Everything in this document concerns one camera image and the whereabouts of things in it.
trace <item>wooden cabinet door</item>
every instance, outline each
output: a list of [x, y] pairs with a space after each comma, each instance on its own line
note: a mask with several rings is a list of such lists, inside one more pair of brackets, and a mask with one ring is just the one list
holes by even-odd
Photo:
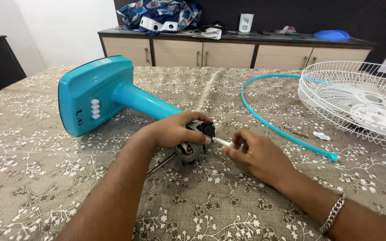
[[133, 66], [152, 66], [148, 39], [102, 38], [107, 56], [122, 55]]
[[249, 68], [254, 44], [203, 43], [202, 66], [216, 68]]
[[303, 69], [314, 48], [260, 45], [255, 69]]
[[156, 66], [202, 66], [202, 42], [155, 39], [153, 45]]
[[[326, 61], [359, 61], [363, 62], [369, 54], [369, 49], [349, 49], [349, 48], [314, 48], [310, 55], [307, 66], [314, 63], [321, 63]], [[356, 71], [360, 64], [353, 65]], [[346, 66], [334, 66], [333, 70], [345, 69]]]

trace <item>blue floral fabric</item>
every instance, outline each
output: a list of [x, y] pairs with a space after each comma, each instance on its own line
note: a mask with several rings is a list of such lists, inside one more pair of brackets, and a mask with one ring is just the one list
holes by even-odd
[[[197, 26], [200, 20], [201, 6], [184, 0], [140, 0], [118, 9], [117, 14], [123, 18], [126, 29], [157, 34], [157, 32], [183, 30], [188, 25]], [[142, 17], [153, 19], [161, 24], [166, 21], [178, 22], [178, 28], [159, 31], [147, 29], [140, 25]]]

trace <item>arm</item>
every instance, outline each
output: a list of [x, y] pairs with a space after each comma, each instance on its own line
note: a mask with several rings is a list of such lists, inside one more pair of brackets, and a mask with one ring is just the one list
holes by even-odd
[[[294, 169], [282, 150], [264, 136], [241, 129], [233, 135], [234, 147], [223, 147], [229, 157], [247, 164], [249, 171], [286, 195], [316, 222], [323, 225], [340, 198], [329, 189]], [[386, 240], [386, 217], [345, 200], [330, 235], [337, 240]]]
[[57, 239], [130, 240], [145, 175], [156, 148], [185, 141], [200, 145], [211, 141], [203, 133], [185, 128], [193, 120], [212, 122], [199, 112], [183, 112], [132, 135]]

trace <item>silver chain bracelet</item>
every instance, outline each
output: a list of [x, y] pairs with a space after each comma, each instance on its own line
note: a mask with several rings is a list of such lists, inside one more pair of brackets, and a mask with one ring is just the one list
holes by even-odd
[[336, 202], [335, 206], [331, 209], [330, 211], [330, 215], [329, 217], [327, 218], [327, 221], [324, 223], [324, 225], [319, 229], [320, 232], [323, 234], [323, 235], [326, 235], [330, 228], [332, 227], [333, 225], [333, 222], [335, 221], [335, 218], [336, 216], [338, 215], [338, 212], [340, 211], [340, 209], [342, 208], [342, 206], [344, 205], [345, 203], [345, 199], [346, 199], [346, 196], [345, 195], [342, 195], [342, 197]]

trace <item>hand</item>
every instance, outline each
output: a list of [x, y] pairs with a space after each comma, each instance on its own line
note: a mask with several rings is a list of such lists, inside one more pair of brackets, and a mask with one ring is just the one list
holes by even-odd
[[234, 146], [224, 146], [222, 151], [228, 157], [246, 163], [251, 174], [260, 181], [278, 189], [285, 178], [297, 173], [284, 152], [268, 137], [240, 129], [233, 134], [232, 140]]
[[195, 120], [212, 122], [200, 112], [182, 112], [145, 126], [138, 134], [147, 135], [158, 148], [173, 147], [186, 141], [199, 145], [211, 143], [202, 132], [186, 129], [186, 125]]

